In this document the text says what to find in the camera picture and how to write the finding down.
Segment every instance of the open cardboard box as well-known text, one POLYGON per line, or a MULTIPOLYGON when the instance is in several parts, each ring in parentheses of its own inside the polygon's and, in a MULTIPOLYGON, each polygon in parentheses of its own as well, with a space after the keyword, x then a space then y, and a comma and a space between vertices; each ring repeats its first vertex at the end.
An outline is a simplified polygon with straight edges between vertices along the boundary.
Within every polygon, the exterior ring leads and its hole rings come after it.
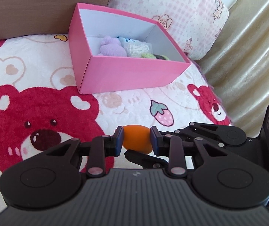
POLYGON ((190 66, 190 60, 157 21, 103 6, 77 4, 69 46, 80 94, 165 86, 190 66), (154 54, 170 60, 98 56, 106 35, 151 43, 154 54))

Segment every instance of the robotic hand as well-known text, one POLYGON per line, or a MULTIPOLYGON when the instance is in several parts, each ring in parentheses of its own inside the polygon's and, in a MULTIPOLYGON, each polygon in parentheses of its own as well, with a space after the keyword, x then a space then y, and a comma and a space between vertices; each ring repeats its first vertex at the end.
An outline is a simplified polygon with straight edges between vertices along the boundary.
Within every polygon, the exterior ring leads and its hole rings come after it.
POLYGON ((123 139, 123 127, 92 142, 72 138, 7 169, 0 226, 269 225, 269 106, 257 138, 193 122, 174 132, 151 127, 154 154, 169 162, 128 150, 143 169, 106 174, 104 159, 120 155, 123 139))

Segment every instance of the bear nose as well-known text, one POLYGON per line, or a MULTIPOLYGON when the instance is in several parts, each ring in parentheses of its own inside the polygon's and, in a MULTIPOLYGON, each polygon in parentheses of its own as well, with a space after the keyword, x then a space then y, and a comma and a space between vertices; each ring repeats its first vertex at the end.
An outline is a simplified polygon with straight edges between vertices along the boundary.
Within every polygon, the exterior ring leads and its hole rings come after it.
POLYGON ((213 104, 213 109, 215 112, 218 111, 218 109, 219 109, 218 104, 213 104))
POLYGON ((33 132, 30 136, 33 147, 37 150, 44 151, 61 143, 59 133, 52 130, 40 129, 33 132))

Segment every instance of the floral pillowcase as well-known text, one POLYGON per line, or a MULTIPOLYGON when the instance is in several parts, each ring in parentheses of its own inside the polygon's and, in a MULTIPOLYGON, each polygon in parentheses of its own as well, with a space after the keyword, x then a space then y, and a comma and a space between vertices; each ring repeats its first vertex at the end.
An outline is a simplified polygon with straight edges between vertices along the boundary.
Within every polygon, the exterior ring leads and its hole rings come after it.
POLYGON ((221 0, 110 0, 109 7, 160 22, 192 60, 210 50, 228 18, 221 0))

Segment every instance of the orange object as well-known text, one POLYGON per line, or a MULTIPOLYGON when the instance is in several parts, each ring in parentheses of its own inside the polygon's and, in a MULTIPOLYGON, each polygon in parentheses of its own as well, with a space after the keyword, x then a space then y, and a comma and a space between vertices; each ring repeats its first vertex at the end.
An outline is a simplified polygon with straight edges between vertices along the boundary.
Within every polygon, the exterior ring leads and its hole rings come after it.
POLYGON ((150 143, 150 129, 140 125, 124 126, 125 149, 132 149, 148 155, 152 151, 150 143))

